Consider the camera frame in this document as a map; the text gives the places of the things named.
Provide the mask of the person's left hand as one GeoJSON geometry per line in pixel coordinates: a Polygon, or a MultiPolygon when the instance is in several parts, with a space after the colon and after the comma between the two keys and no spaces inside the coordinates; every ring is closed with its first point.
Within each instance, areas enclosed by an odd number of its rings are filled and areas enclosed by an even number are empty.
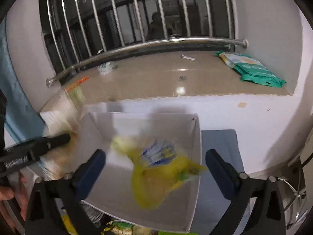
{"type": "Polygon", "coordinates": [[[20,214],[21,217],[26,220],[27,216],[27,208],[28,208],[28,193],[25,187],[25,184],[27,183],[27,179],[23,175],[23,173],[19,172],[19,189],[14,190],[10,187],[4,187],[1,186],[1,214],[5,222],[8,224],[8,226],[11,228],[13,232],[15,232],[16,224],[13,221],[12,217],[7,211],[7,208],[2,203],[2,201],[8,201],[12,198],[17,198],[17,201],[20,206],[20,214]]]}

